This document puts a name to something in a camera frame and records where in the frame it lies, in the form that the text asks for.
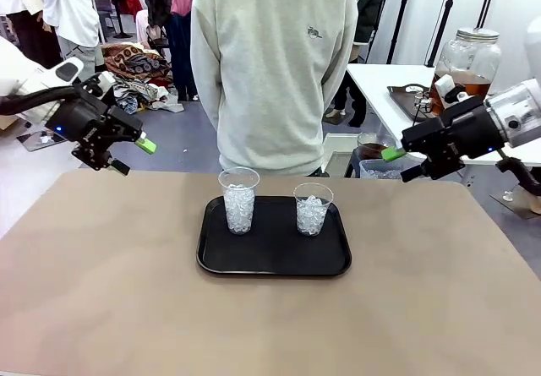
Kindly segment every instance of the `jar lid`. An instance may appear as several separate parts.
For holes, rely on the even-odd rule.
[[[456,33],[459,38],[465,38],[476,41],[493,41],[500,37],[500,33],[485,28],[461,28]]]

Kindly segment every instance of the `robotic arm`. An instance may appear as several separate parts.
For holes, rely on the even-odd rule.
[[[109,72],[73,85],[83,68],[79,59],[72,57],[46,70],[1,37],[0,52],[6,57],[6,67],[0,70],[0,115],[17,114],[77,143],[72,155],[97,171],[110,167],[128,174],[129,167],[108,151],[115,142],[134,142],[150,154],[156,151],[143,123],[116,106],[115,80]]]
[[[486,101],[468,96],[463,87],[457,86],[445,94],[445,101],[454,106],[436,118],[403,131],[402,149],[382,153],[387,161],[407,152],[427,156],[421,165],[402,173],[404,182],[417,177],[437,180],[462,169],[463,156],[474,159],[498,151],[502,160],[497,167],[502,172],[511,171],[523,188],[541,196],[541,183],[520,160],[502,151],[505,144],[515,148],[541,138],[541,18],[530,25],[526,48],[536,79],[522,82]]]

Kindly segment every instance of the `pile of clothes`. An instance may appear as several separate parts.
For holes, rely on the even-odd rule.
[[[171,68],[158,52],[144,49],[140,44],[106,44],[101,47],[107,70],[125,79],[168,80]]]
[[[128,114],[145,108],[183,110],[167,90],[172,85],[171,69],[156,51],[134,43],[106,44],[102,51],[107,70],[116,80],[113,89],[117,104]]]

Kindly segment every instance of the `glass jar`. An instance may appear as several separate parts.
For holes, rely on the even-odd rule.
[[[381,159],[381,151],[395,147],[396,141],[390,135],[360,133],[357,137],[359,159]]]
[[[436,66],[430,99],[432,111],[440,114],[449,105],[438,94],[434,83],[449,74],[455,84],[466,87],[469,95],[485,98],[500,66],[500,34],[486,29],[461,28],[456,38],[447,42]]]

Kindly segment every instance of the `sweatshirt logo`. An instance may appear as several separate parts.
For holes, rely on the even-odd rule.
[[[309,26],[308,27],[308,36],[310,38],[312,38],[313,40],[315,40],[316,38],[323,38],[321,35],[320,35],[320,32],[317,31],[317,29],[315,29],[314,27],[312,26]]]

